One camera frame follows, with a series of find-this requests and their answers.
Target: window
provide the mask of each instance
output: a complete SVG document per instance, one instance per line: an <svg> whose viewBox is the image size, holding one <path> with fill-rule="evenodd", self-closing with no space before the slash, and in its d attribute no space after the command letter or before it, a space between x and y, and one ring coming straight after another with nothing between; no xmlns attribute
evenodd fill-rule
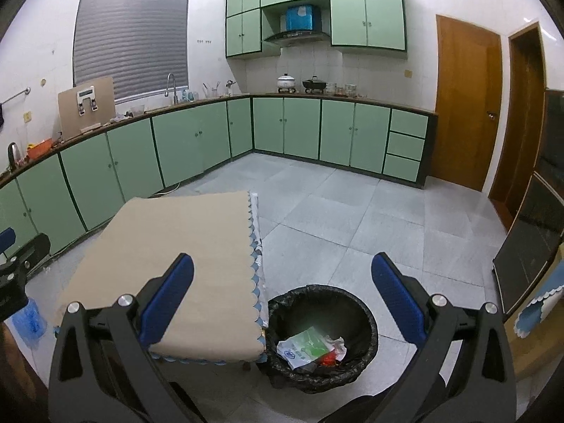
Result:
<svg viewBox="0 0 564 423"><path fill-rule="evenodd" d="M114 79L117 103L161 93L168 73L188 87L188 0L80 0L74 85Z"/></svg>

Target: black garbage bag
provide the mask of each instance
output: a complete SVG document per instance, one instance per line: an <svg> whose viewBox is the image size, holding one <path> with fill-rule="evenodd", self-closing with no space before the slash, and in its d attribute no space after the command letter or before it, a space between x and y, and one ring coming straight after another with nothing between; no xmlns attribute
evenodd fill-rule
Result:
<svg viewBox="0 0 564 423"><path fill-rule="evenodd" d="M314 326L332 339L345 340L347 354L338 366L318 366L313 372L292 370L276 353L276 345ZM378 350L378 329L370 309L344 289L307 285L269 301L266 363L259 369L274 388L295 387L315 394L354 382Z"/></svg>

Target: metal bolt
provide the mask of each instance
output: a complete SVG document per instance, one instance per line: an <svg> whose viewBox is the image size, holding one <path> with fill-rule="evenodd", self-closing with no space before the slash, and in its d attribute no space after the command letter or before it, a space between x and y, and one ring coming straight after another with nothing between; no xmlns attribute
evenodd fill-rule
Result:
<svg viewBox="0 0 564 423"><path fill-rule="evenodd" d="M497 305L495 305L493 302L486 302L486 311L488 313L491 313L492 315L495 315L497 313Z"/></svg>
<svg viewBox="0 0 564 423"><path fill-rule="evenodd" d="M117 303L122 307L128 307L133 302L133 296L131 294L124 294L117 299Z"/></svg>
<svg viewBox="0 0 564 423"><path fill-rule="evenodd" d="M442 294L435 294L431 300L437 307L444 307L447 304L447 298Z"/></svg>
<svg viewBox="0 0 564 423"><path fill-rule="evenodd" d="M80 304L78 302L71 302L67 307L67 311L69 313L76 313L79 308L80 308Z"/></svg>

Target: doorframe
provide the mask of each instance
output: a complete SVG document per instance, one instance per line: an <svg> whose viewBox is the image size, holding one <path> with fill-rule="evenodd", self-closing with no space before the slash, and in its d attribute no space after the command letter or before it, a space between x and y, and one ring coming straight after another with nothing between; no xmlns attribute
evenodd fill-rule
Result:
<svg viewBox="0 0 564 423"><path fill-rule="evenodd" d="M503 135L503 145L501 147L501 153L499 156L499 160L497 161L497 167L496 167L496 173L495 176L493 178L493 182L492 185L490 187L490 191L488 193L488 198L490 199L490 201L492 202L492 204L495 203L495 199L492 199L492 192L494 191L494 187L496 185L496 183L498 182L500 175L500 166L501 166L501 160L503 159L503 155L504 152L506 151L506 145L507 145L507 132L509 130L509 119L511 116L511 113L513 111L513 109L515 108L515 97L513 95L511 95L511 85L513 84L513 79L514 79L514 74L515 74L515 68L514 68L514 53L513 53L513 41L517 38L519 38L522 35L525 35L525 33L528 33L530 31L536 30L537 34L539 36L539 43L540 43L540 52L541 52L541 57L542 57L542 81L543 81L543 86L544 86L544 90L546 91L546 58L545 58L545 54L544 54L544 44L542 43L542 28L540 26L539 21L537 20L536 22L533 22L530 25L527 25L526 27L516 31L515 33L513 33L512 35L508 36L508 40L509 40L509 69L510 69L510 80L509 80L509 103L508 103L508 112L507 112L507 119L505 122L505 131L504 131L504 135ZM546 106L545 103L546 100L546 94L542 95L542 122L541 122L541 128L540 128L540 135L542 136L542 132L544 131L544 125L545 125L545 121L544 121L544 109ZM539 158L539 151L540 151L540 144L541 144L541 139L539 138L539 143L537 145L537 153L535 154L535 165L537 164L537 159ZM525 196L523 196L523 199L521 200L521 205L519 207L518 212L521 210L521 206L523 205L523 201L525 199ZM515 218L517 217L517 215L515 215L515 217L513 218L513 221L510 225L510 227L507 229L508 231L511 229L511 227L513 226L514 222L515 222Z"/></svg>

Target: cooking pot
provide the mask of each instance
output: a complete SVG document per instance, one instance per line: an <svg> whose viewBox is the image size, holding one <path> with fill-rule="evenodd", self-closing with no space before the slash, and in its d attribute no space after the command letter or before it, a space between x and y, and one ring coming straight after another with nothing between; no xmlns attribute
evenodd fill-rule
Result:
<svg viewBox="0 0 564 423"><path fill-rule="evenodd" d="M284 73L283 76L278 78L278 89L293 89L295 87L295 79Z"/></svg>

